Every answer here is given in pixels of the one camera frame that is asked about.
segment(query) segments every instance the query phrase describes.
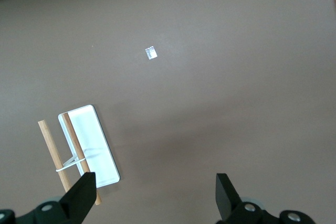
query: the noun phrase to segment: screw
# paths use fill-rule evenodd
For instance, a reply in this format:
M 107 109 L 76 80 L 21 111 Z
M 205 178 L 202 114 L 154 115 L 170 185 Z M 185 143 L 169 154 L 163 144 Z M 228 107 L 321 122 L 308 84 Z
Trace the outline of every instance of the screw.
M 51 208 L 52 208 L 52 205 L 45 205 L 45 206 L 43 206 L 43 207 L 41 208 L 41 210 L 42 210 L 43 212 L 45 212 L 45 211 L 49 211 Z
M 250 212 L 254 212 L 256 208 L 252 204 L 246 204 L 245 209 Z
M 291 219 L 292 221 L 300 221 L 300 216 L 298 216 L 297 214 L 294 214 L 293 212 L 290 212 L 288 214 L 288 218 Z

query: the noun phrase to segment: wooden stick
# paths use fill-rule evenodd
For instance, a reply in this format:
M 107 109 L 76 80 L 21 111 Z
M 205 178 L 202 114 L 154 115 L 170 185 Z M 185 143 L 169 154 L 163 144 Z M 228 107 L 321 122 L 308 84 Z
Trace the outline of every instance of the wooden stick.
M 64 124 L 65 124 L 65 126 L 66 126 L 66 128 L 68 130 L 68 133 L 70 135 L 71 141 L 74 144 L 74 147 L 75 147 L 78 159 L 85 158 L 83 149 L 80 146 L 80 143 L 78 141 L 75 129 L 74 129 L 74 127 L 72 125 L 72 122 L 70 120 L 69 114 L 68 113 L 62 114 L 62 118 L 63 118 Z M 83 171 L 85 173 L 90 172 L 90 168 L 89 168 L 89 165 L 88 165 L 88 162 L 86 161 L 86 159 L 84 159 L 83 161 L 81 161 L 80 164 L 81 164 L 81 166 L 83 168 Z M 98 193 L 98 190 L 97 190 L 97 198 L 96 198 L 95 204 L 96 205 L 101 204 L 101 198 L 100 198 L 100 195 Z
M 59 156 L 57 147 L 55 145 L 53 136 L 51 135 L 47 122 L 45 120 L 42 120 L 38 122 L 38 125 L 40 126 L 44 140 L 46 141 L 46 144 L 48 146 L 48 149 L 50 151 L 56 169 L 63 168 L 63 162 L 61 161 L 61 158 Z M 65 172 L 65 170 L 61 170 L 58 172 L 58 175 L 59 178 L 61 179 L 65 192 L 67 192 L 71 188 L 71 183 L 69 181 L 67 173 Z

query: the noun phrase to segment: white tray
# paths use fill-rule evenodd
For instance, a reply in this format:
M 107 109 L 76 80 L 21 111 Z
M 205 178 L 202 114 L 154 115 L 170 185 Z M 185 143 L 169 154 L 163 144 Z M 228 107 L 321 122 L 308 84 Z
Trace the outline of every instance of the white tray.
M 120 176 L 94 107 L 86 105 L 71 110 L 68 114 L 84 151 L 90 171 L 96 173 L 97 188 L 118 182 Z M 76 156 L 75 148 L 61 114 L 58 115 L 58 120 L 68 141 L 71 153 Z M 83 175 L 84 171 L 80 163 L 77 163 L 77 167 L 80 175 Z

